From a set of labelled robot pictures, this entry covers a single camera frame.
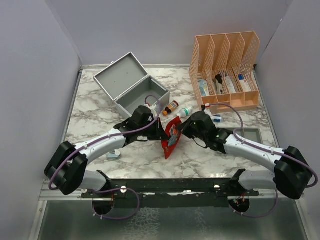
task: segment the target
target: marble tabletop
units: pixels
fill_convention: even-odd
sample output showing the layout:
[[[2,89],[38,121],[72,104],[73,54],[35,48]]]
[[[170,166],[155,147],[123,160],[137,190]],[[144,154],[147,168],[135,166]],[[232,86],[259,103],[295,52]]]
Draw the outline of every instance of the marble tabletop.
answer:
[[[94,81],[94,75],[102,69],[85,68],[82,71],[66,134],[66,140],[73,144],[100,136],[124,120],[118,114],[114,103]],[[176,100],[180,108],[192,105],[198,109],[189,68],[146,67],[146,70],[170,90],[170,101]],[[245,128],[259,128],[263,144],[276,146],[261,98],[256,109],[241,111],[240,114]],[[221,113],[221,115],[223,122],[216,124],[217,127],[232,128],[240,125],[235,113]],[[168,117],[161,115],[164,128],[173,117],[173,115]],[[238,169],[264,169],[241,157],[203,149],[185,136],[181,137],[175,151],[167,160],[160,141],[134,142],[119,150],[120,158],[107,158],[104,155],[89,164],[87,169],[101,170],[113,179],[224,178],[232,177]]]

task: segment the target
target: red pouch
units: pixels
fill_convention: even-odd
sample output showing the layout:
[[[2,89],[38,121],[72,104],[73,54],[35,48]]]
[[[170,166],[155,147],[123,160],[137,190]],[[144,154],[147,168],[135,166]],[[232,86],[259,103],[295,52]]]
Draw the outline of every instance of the red pouch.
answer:
[[[173,125],[176,125],[176,126],[179,126],[180,124],[182,124],[181,120],[180,120],[180,117],[176,117],[174,118],[173,120],[171,120],[169,122],[169,124],[166,126],[165,128],[165,133],[171,137],[170,135],[170,129]],[[165,156],[165,159],[168,159],[170,157],[170,155],[172,154],[172,152],[175,150],[179,140],[180,140],[180,137],[181,137],[181,132],[178,133],[178,139],[176,140],[175,144],[169,146],[168,145],[168,140],[162,140],[161,141],[161,144],[162,144],[162,148],[164,150],[164,156]]]

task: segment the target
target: gray metal box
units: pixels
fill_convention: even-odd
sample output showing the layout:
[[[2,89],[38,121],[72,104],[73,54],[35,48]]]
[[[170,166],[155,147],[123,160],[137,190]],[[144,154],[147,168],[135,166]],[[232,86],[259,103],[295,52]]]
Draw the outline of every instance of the gray metal box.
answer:
[[[148,74],[132,52],[96,74],[94,81],[115,103],[124,119],[144,105],[148,95],[159,99],[161,110],[170,102],[170,91]],[[153,105],[156,100],[149,97],[148,103]]]

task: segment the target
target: box lid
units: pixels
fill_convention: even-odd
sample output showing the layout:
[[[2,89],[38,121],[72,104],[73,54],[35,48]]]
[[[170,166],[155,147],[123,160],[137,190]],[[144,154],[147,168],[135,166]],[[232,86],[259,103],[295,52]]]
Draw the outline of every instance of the box lid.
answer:
[[[142,81],[148,72],[132,52],[94,76],[95,82],[102,90],[115,101],[119,96],[129,91]]]

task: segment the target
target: wall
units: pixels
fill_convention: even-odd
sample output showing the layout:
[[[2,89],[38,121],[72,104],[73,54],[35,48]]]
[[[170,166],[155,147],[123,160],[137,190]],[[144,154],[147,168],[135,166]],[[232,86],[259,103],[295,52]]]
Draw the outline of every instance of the wall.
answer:
[[[318,174],[319,13],[320,1],[294,0],[256,69],[281,147],[299,148]],[[320,184],[305,195],[313,223],[320,226]]]
[[[256,31],[258,59],[292,0],[46,0],[84,65],[133,52],[145,64],[190,64],[196,35]]]
[[[27,239],[80,65],[42,0],[0,8],[0,233]]]

